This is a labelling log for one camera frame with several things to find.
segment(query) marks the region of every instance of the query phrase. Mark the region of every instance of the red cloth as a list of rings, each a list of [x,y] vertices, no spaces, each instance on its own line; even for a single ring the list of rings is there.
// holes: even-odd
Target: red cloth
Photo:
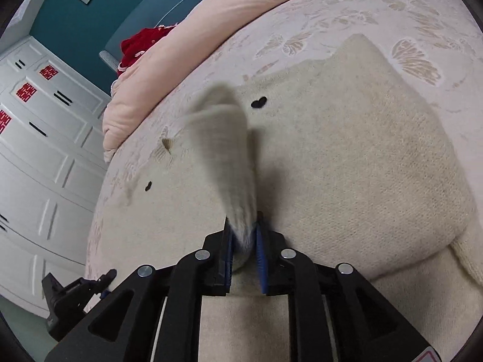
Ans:
[[[165,27],[159,26],[155,28],[143,28],[136,35],[128,40],[121,42],[121,50],[124,56],[117,68],[117,75],[120,76],[128,67],[133,65],[146,50],[158,42],[161,38],[175,28],[176,25]]]

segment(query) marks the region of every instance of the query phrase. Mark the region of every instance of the bedspread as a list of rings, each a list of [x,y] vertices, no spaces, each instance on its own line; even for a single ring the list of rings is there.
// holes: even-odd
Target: bedspread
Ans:
[[[178,118],[199,91],[217,81],[238,85],[306,59],[325,59],[354,33],[376,44],[434,108],[483,213],[483,35],[463,2],[290,0],[228,39],[119,148],[96,208],[86,276],[101,275],[103,208],[147,161],[159,138],[178,132]]]
[[[104,112],[104,158],[235,31],[287,0],[203,0],[112,85]]]

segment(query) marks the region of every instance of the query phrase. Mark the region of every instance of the cabinet door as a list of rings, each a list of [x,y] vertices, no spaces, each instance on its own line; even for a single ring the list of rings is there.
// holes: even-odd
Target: cabinet door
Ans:
[[[53,87],[41,83],[38,77],[27,72],[27,77],[10,86],[1,97],[4,102],[10,100],[11,103],[28,109],[71,145],[88,152],[91,155],[88,159],[92,160],[92,157],[95,157],[96,164],[105,168],[101,121],[59,94],[54,92]]]
[[[105,170],[65,146],[42,121],[15,107],[0,103],[0,153],[43,186],[93,210]]]
[[[40,81],[51,85],[55,94],[76,107],[82,113],[86,112],[98,118],[106,106],[106,99],[102,99],[73,78],[67,69],[53,57],[46,57],[35,64],[30,72]]]
[[[20,80],[21,74],[8,59],[0,61],[0,93],[12,83]]]
[[[35,62],[40,60],[45,55],[45,50],[34,45],[29,40],[13,52],[9,53],[7,59],[19,71],[30,68]]]
[[[55,77],[46,79],[40,74],[40,72],[45,72],[46,69],[58,70],[58,73]],[[82,129],[78,131],[76,138],[72,138],[73,135],[71,135],[70,139],[73,140],[76,146],[88,151],[103,162],[104,152],[102,141],[104,135],[102,133],[102,114],[107,106],[107,101],[95,97],[86,90],[81,90],[80,87],[77,91],[71,91],[68,88],[66,89],[66,86],[62,85],[62,83],[71,82],[67,79],[67,76],[62,76],[63,74],[61,67],[56,65],[52,60],[47,60],[46,62],[41,62],[40,67],[37,67],[37,69],[32,69],[27,72],[26,82],[30,82],[33,86],[42,89],[44,95],[43,103],[47,103],[47,99],[49,99],[50,103],[52,103],[52,101],[55,103],[57,109],[64,109],[64,112],[69,112],[80,121],[85,122]],[[89,104],[95,106],[95,114],[92,114],[90,110],[83,107],[83,105],[88,104],[86,99],[90,100]],[[31,100],[25,103],[25,105],[30,107],[30,102]],[[44,108],[37,107],[37,110],[34,111],[34,113],[55,128],[59,118],[49,118],[47,116],[44,118],[42,115],[47,114],[47,112],[42,112],[41,110],[44,110]]]
[[[0,228],[0,294],[47,318],[42,279],[49,272],[68,285],[83,276],[84,266],[42,249],[8,227]]]
[[[0,222],[33,243],[85,263],[93,212],[66,200],[0,155]]]

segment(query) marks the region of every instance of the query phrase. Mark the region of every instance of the red double happiness sticker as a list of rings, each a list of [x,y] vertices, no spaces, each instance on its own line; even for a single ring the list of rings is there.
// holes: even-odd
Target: red double happiness sticker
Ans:
[[[37,89],[34,86],[32,86],[30,83],[25,83],[17,90],[16,95],[24,102],[26,102],[30,98],[32,98],[32,95],[35,94],[36,92],[37,92]]]
[[[51,65],[47,65],[44,69],[41,69],[39,73],[44,76],[47,80],[53,78],[59,71]]]
[[[0,134],[4,131],[10,121],[11,117],[3,110],[0,110]]]

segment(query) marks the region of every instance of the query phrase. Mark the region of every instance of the pink blanket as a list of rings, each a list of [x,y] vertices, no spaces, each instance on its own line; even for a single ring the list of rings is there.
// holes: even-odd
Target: pink blanket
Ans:
[[[104,112],[104,158],[218,46],[241,27],[288,0],[203,0],[174,30],[114,82]]]

